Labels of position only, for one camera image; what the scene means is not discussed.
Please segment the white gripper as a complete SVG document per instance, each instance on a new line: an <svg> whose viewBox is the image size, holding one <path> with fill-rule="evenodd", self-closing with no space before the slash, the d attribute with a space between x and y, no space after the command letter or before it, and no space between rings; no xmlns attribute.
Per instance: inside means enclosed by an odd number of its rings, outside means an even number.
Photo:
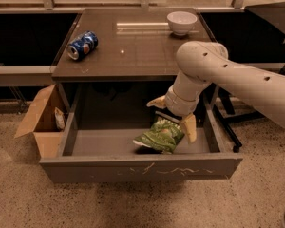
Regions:
<svg viewBox="0 0 285 228"><path fill-rule="evenodd" d="M186 136L189 143L197 139L196 117L193 112L196 110L200 101L200 89L194 87L181 97L170 86L165 96L160 96L147 103L147 107L155 106L159 109L167 109L176 116L183 117L180 120L181 131Z"/></svg>

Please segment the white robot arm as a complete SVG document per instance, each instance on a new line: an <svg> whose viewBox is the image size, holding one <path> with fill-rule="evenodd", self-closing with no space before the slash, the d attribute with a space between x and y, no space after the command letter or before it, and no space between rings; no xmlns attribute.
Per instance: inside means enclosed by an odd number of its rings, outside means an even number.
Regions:
<svg viewBox="0 0 285 228"><path fill-rule="evenodd" d="M245 160L227 182L190 184L168 209L169 228L285 228L285 76L229 61L217 43L189 42L176 56L180 72L152 101L186 117L216 84L263 114L239 123Z"/></svg>

